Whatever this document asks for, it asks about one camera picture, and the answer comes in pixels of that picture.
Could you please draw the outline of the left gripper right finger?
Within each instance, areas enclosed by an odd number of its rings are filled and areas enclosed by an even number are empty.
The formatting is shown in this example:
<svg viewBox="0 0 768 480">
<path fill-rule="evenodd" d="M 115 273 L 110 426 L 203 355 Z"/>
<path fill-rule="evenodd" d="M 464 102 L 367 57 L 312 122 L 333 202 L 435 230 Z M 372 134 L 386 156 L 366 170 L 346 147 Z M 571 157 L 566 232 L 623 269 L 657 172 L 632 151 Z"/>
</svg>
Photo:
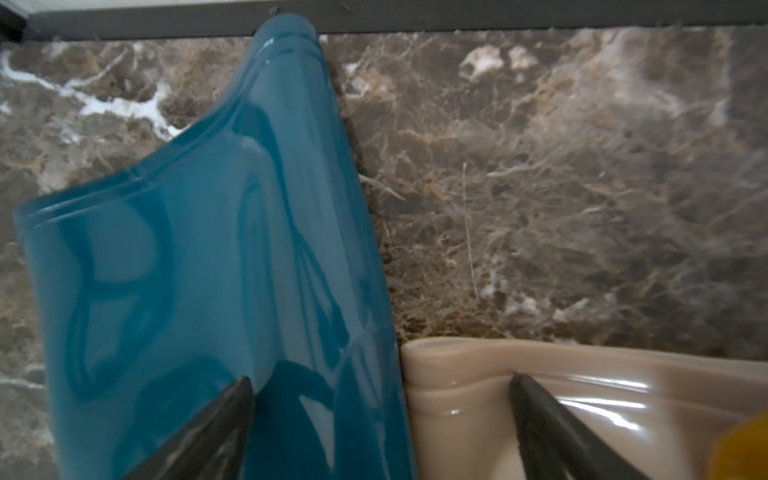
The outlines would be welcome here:
<svg viewBox="0 0 768 480">
<path fill-rule="evenodd" d="M 531 376 L 515 374 L 508 395 L 527 479 L 646 477 Z"/>
</svg>

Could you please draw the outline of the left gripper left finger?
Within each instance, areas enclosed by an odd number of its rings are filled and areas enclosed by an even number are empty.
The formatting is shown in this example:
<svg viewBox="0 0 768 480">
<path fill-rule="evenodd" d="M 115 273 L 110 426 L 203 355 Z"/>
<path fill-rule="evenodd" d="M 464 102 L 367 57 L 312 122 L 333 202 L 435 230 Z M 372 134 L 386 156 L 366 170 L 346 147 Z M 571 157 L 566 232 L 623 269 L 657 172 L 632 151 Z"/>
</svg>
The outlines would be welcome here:
<svg viewBox="0 0 768 480">
<path fill-rule="evenodd" d="M 128 480 L 237 479 L 254 417 L 255 394 L 251 381 L 240 377 L 124 477 Z"/>
</svg>

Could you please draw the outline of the teal boot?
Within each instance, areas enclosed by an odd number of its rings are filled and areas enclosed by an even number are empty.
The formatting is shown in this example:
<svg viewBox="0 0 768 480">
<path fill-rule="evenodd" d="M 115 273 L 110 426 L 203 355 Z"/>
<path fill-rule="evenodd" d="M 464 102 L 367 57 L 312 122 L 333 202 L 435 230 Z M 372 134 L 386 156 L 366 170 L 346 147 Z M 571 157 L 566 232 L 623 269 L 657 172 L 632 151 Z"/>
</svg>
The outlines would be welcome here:
<svg viewBox="0 0 768 480">
<path fill-rule="evenodd" d="M 64 479 L 126 479 L 228 385 L 237 479 L 414 479 L 386 278 L 311 23 L 136 165 L 19 206 Z"/>
</svg>

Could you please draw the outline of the blue boot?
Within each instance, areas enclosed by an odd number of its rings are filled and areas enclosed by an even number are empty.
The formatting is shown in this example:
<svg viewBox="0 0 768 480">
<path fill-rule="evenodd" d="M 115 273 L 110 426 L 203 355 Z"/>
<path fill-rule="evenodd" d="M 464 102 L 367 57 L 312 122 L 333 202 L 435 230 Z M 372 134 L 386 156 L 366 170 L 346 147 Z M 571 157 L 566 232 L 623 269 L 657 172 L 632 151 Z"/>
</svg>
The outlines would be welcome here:
<svg viewBox="0 0 768 480">
<path fill-rule="evenodd" d="M 737 425 L 716 443 L 707 468 L 711 480 L 767 478 L 767 413 Z"/>
</svg>

